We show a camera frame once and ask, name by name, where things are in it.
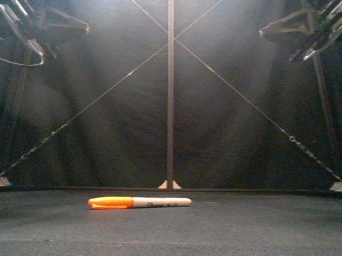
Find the marker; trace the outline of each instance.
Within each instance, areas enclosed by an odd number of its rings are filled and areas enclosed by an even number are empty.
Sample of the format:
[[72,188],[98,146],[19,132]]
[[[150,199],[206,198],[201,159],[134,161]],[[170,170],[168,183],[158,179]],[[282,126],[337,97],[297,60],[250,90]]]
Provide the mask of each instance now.
[[95,210],[182,207],[191,205],[188,198],[160,197],[98,197],[88,200],[88,205]]

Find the black backdrop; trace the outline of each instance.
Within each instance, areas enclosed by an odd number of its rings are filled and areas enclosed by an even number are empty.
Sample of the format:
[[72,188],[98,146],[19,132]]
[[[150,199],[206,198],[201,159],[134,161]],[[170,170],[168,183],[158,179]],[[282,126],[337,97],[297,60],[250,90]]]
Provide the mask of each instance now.
[[[313,62],[289,63],[258,33],[299,3],[223,0],[207,12],[218,2],[175,1],[175,35],[190,28],[182,45],[175,42],[174,178],[183,188],[327,189],[331,176],[218,77],[331,166]],[[91,32],[60,47],[56,60],[30,69],[24,81],[24,69],[0,63],[3,165],[114,89],[7,176],[15,185],[156,188],[167,178],[167,47],[150,57],[168,42],[168,2],[55,5],[88,22]],[[20,45],[0,50],[23,58]],[[339,54],[334,46],[330,55]]]

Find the orange cap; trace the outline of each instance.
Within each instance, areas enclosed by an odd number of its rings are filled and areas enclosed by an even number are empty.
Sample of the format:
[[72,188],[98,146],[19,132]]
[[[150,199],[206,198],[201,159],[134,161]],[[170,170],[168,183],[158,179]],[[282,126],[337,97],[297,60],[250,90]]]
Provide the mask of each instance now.
[[88,205],[95,210],[127,209],[134,207],[132,197],[98,197],[88,200]]

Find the metal pole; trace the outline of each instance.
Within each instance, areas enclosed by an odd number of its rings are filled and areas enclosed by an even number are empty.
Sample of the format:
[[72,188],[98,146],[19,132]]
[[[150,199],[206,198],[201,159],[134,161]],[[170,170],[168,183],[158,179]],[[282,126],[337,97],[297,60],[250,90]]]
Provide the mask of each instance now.
[[314,68],[315,68],[315,77],[317,77],[317,84],[318,90],[321,95],[321,104],[323,108],[323,115],[325,115],[325,124],[327,130],[327,139],[329,139],[329,146],[330,146],[330,154],[334,161],[334,169],[337,170],[338,174],[341,174],[341,161],[338,158],[338,143],[337,143],[337,131],[333,121],[333,114],[331,114],[331,107],[330,107],[330,99],[327,95],[327,86],[325,81],[323,69],[322,69],[322,62],[319,56],[313,56],[314,61]]
[[175,3],[168,0],[168,98],[167,98],[167,189],[174,189],[174,77],[175,77]]

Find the dark table surface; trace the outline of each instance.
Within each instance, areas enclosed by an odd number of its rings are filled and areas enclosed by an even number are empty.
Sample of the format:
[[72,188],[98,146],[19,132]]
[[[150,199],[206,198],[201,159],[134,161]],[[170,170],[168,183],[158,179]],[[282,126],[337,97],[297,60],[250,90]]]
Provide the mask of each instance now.
[[[99,196],[192,199],[190,207],[91,210]],[[0,193],[0,255],[342,255],[342,200],[298,195]]]

